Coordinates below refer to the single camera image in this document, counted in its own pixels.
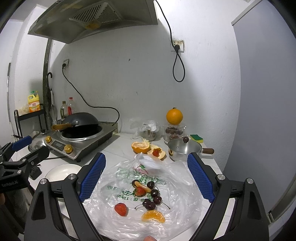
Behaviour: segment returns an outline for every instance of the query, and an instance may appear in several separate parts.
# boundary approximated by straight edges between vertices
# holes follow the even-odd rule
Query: range hood vent
[[[71,43],[139,25],[157,25],[153,0],[58,0],[34,22],[28,34]]]

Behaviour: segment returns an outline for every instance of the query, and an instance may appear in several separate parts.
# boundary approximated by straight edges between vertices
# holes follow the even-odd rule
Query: white plate
[[[81,166],[75,164],[64,164],[51,169],[45,176],[50,182],[64,180],[68,175],[77,174]]]

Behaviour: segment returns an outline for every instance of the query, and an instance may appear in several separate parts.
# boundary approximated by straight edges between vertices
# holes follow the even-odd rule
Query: wooden pot handle
[[[69,123],[65,123],[65,124],[57,124],[57,125],[53,125],[52,126],[52,130],[53,131],[60,131],[60,130],[63,130],[63,129],[66,129],[66,128],[69,128],[71,127],[72,125],[69,124]]]
[[[214,149],[213,148],[203,148],[200,153],[203,154],[214,154]]]

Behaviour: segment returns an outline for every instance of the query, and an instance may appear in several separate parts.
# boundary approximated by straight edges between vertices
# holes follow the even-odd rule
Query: yellow detergent bottle
[[[41,110],[38,91],[36,91],[36,96],[34,95],[34,91],[31,92],[31,95],[28,96],[28,104],[30,113]]]

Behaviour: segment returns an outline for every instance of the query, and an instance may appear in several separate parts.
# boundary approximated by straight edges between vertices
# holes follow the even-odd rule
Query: vent grille
[[[98,13],[99,9],[99,5],[91,7],[90,9],[87,9],[82,13],[75,15],[73,19],[84,23],[90,22],[96,18],[96,14]]]
[[[103,9],[103,11],[98,16],[97,19],[102,24],[121,20],[121,18],[118,16],[118,14],[113,10],[113,8],[109,4],[105,5],[105,8]]]

